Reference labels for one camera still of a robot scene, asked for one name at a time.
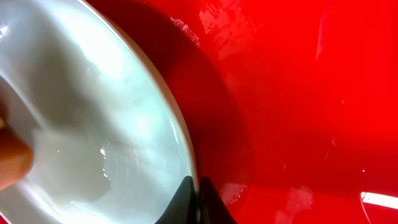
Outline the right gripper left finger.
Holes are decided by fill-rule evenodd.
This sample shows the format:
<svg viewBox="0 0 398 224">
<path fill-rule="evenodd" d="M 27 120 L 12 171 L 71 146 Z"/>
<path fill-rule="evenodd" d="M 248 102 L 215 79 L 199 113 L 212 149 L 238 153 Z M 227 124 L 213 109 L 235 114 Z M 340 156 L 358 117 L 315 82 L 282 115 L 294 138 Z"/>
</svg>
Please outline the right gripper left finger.
<svg viewBox="0 0 398 224">
<path fill-rule="evenodd" d="M 191 176 L 186 176 L 172 197 L 165 212 L 155 224 L 196 224 L 196 193 Z"/>
</svg>

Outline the green and orange sponge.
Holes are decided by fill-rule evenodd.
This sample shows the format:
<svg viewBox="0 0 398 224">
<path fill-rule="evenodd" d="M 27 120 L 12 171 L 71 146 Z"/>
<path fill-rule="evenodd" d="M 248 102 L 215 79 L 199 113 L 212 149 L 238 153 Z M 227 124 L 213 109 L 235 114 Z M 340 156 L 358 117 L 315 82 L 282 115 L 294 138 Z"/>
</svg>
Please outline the green and orange sponge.
<svg viewBox="0 0 398 224">
<path fill-rule="evenodd" d="M 34 153 L 8 126 L 8 111 L 1 103 L 1 190 L 25 177 L 30 171 Z"/>
</svg>

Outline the light blue plate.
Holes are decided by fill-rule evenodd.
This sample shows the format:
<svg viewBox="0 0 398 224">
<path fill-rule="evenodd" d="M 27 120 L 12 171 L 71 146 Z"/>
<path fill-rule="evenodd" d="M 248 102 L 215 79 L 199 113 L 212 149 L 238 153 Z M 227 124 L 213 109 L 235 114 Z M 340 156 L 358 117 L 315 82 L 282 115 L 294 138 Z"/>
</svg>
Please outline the light blue plate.
<svg viewBox="0 0 398 224">
<path fill-rule="evenodd" d="M 85 1 L 1 2 L 1 99 L 34 152 L 1 192 L 11 223 L 155 223 L 195 175 L 161 74 Z"/>
</svg>

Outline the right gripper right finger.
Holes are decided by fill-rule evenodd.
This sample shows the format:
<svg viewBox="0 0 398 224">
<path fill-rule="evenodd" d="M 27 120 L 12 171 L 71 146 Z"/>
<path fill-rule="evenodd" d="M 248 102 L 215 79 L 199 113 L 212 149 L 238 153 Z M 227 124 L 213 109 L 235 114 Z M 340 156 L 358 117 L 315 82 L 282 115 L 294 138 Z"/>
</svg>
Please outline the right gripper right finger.
<svg viewBox="0 0 398 224">
<path fill-rule="evenodd" d="M 200 180 L 200 224 L 237 224 L 209 177 Z"/>
</svg>

